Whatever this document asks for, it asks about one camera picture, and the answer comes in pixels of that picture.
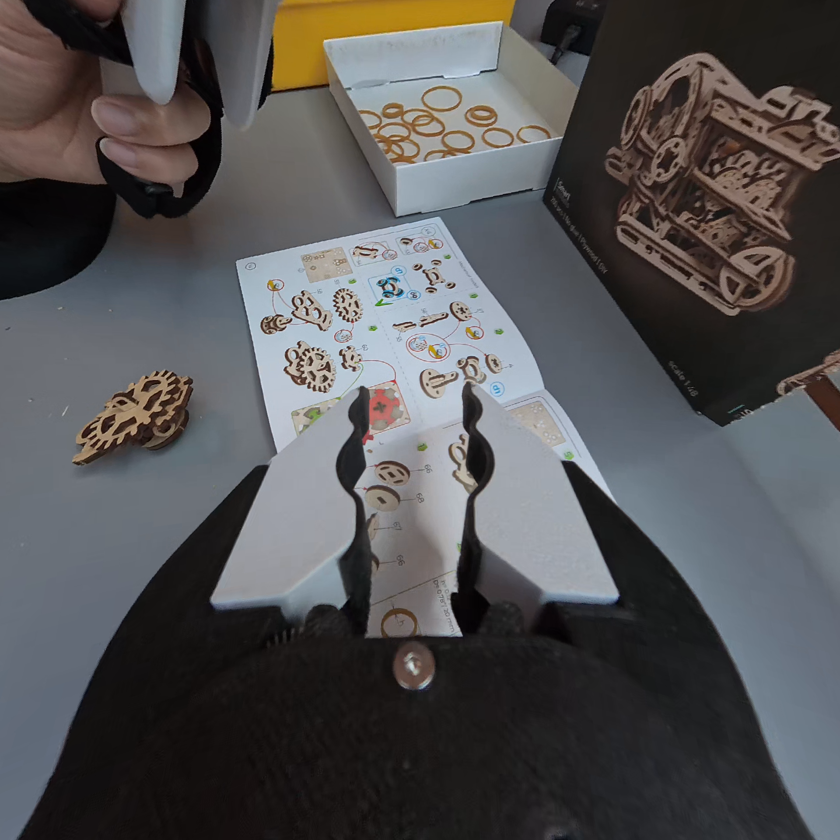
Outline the pile of tan rubber bands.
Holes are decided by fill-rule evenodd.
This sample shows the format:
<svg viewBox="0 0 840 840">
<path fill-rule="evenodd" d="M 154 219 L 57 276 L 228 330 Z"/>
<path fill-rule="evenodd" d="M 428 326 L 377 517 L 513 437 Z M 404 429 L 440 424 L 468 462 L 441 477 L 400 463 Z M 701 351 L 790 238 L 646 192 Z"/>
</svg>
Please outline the pile of tan rubber bands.
<svg viewBox="0 0 840 840">
<path fill-rule="evenodd" d="M 395 100 L 360 108 L 375 143 L 394 165 L 453 159 L 476 152 L 504 150 L 554 137 L 542 122 L 504 116 L 486 97 L 465 95 L 437 85 Z"/>
</svg>

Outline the black model kit box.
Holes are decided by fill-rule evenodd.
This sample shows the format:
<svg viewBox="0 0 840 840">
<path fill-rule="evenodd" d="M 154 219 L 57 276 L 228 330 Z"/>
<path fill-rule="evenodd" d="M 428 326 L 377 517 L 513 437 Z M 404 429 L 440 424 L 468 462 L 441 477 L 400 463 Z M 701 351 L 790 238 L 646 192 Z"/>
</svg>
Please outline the black model kit box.
<svg viewBox="0 0 840 840">
<path fill-rule="evenodd" d="M 839 346 L 839 2 L 610 2 L 544 202 L 725 426 Z"/>
</svg>

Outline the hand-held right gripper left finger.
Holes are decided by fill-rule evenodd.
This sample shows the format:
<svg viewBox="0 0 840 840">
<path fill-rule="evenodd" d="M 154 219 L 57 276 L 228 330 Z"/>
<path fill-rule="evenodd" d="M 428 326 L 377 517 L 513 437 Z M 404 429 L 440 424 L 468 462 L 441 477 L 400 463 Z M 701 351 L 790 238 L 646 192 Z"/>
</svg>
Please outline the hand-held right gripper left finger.
<svg viewBox="0 0 840 840">
<path fill-rule="evenodd" d="M 370 400 L 364 387 L 345 396 L 270 461 L 212 595 L 216 608 L 273 605 L 297 623 L 332 605 L 365 635 L 371 542 L 355 486 Z"/>
</svg>

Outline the printed instruction booklet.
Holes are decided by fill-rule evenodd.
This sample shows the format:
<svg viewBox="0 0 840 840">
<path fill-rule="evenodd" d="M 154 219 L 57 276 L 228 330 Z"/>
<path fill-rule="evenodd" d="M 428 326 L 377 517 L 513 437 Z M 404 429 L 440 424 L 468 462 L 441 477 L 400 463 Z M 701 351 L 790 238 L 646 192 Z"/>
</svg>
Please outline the printed instruction booklet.
<svg viewBox="0 0 840 840">
<path fill-rule="evenodd" d="M 473 487 L 465 381 L 609 492 L 441 219 L 252 256 L 237 273 L 279 452 L 360 387 L 370 395 L 355 486 L 374 559 L 369 635 L 460 635 L 450 594 Z"/>
</svg>

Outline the wooden gear assembly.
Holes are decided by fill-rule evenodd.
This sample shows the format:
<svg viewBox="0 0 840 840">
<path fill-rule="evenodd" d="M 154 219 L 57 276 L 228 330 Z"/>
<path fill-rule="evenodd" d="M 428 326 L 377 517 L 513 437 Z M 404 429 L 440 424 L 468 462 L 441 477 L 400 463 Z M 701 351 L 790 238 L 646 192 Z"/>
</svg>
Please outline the wooden gear assembly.
<svg viewBox="0 0 840 840">
<path fill-rule="evenodd" d="M 76 442 L 82 450 L 73 464 L 89 464 L 126 444 L 156 450 L 173 443 L 188 424 L 192 393 L 193 379 L 172 371 L 139 378 L 80 430 Z"/>
</svg>

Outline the grey desk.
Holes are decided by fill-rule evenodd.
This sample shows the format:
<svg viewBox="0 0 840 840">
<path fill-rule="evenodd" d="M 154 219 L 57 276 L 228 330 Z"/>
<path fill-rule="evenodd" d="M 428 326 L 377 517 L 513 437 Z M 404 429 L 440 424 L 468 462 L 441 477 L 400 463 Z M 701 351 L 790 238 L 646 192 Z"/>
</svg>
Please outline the grey desk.
<svg viewBox="0 0 840 840">
<path fill-rule="evenodd" d="M 814 836 L 836 838 L 838 606 L 736 455 L 748 423 L 694 414 L 540 192 L 442 216 L 617 502 L 717 625 Z M 134 601 L 275 453 L 236 260 L 394 222 L 331 93 L 279 93 L 226 130 L 188 217 L 121 206 L 86 271 L 2 303 L 2 838 L 35 809 Z M 81 429 L 155 371 L 192 378 L 180 437 L 73 464 Z"/>
</svg>

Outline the white cardboard box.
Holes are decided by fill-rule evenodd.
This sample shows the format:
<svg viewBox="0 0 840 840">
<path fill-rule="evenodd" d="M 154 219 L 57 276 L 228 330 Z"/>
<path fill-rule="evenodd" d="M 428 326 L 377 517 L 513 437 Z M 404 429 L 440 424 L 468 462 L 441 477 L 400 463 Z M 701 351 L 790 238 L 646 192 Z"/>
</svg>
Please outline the white cardboard box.
<svg viewBox="0 0 840 840">
<path fill-rule="evenodd" d="M 323 50 L 331 93 L 396 216 L 546 186 L 578 88 L 501 21 L 332 38 Z M 437 85 L 486 97 L 504 116 L 542 122 L 554 137 L 442 161 L 389 162 L 359 109 Z"/>
</svg>

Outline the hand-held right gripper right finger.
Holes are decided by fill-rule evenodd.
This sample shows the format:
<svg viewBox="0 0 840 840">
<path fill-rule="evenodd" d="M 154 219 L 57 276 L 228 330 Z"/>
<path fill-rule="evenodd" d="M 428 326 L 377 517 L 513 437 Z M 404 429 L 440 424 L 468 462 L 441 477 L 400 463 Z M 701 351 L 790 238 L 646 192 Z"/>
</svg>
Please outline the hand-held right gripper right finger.
<svg viewBox="0 0 840 840">
<path fill-rule="evenodd" d="M 474 633 L 488 605 L 511 602 L 531 628 L 552 602 L 619 597 L 595 535 L 551 448 L 481 388 L 463 390 L 467 499 L 455 618 Z"/>
</svg>

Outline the yellow plastic bin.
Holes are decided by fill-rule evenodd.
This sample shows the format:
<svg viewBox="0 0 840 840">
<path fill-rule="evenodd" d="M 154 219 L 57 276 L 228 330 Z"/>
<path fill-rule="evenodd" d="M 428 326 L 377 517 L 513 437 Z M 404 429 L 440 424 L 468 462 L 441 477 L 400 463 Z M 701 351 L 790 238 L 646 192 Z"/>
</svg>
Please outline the yellow plastic bin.
<svg viewBox="0 0 840 840">
<path fill-rule="evenodd" d="M 514 1 L 286 1 L 274 27 L 273 91 L 324 86 L 326 39 L 502 21 Z"/>
</svg>

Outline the dark round object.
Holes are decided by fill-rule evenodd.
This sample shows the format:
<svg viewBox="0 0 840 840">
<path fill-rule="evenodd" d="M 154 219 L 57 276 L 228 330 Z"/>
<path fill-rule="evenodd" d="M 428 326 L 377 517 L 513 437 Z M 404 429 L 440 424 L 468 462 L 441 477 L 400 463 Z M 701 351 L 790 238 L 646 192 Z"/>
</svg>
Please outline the dark round object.
<svg viewBox="0 0 840 840">
<path fill-rule="evenodd" d="M 1 299 L 74 277 L 100 254 L 117 197 L 107 185 L 35 179 L 1 184 Z"/>
</svg>

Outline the person's left hand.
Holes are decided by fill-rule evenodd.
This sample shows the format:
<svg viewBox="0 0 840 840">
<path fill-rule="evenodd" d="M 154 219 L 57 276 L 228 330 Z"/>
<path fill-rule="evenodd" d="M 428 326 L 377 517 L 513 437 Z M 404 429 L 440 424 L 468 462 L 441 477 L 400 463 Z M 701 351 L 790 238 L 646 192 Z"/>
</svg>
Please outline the person's left hand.
<svg viewBox="0 0 840 840">
<path fill-rule="evenodd" d="M 102 184 L 96 142 L 126 172 L 184 183 L 197 169 L 190 142 L 209 127 L 205 102 L 179 83 L 164 106 L 102 96 L 99 60 L 67 50 L 19 1 L 1 2 L 1 180 Z"/>
</svg>

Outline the wooden model frame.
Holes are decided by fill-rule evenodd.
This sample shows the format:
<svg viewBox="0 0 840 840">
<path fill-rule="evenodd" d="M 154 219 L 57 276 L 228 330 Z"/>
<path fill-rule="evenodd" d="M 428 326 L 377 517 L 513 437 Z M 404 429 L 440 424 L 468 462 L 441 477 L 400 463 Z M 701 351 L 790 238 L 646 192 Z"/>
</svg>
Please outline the wooden model frame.
<svg viewBox="0 0 840 840">
<path fill-rule="evenodd" d="M 839 430 L 839 390 L 831 374 L 839 371 L 839 350 L 829 353 L 821 364 L 786 377 L 776 386 L 780 396 L 804 390 L 828 421 Z"/>
</svg>

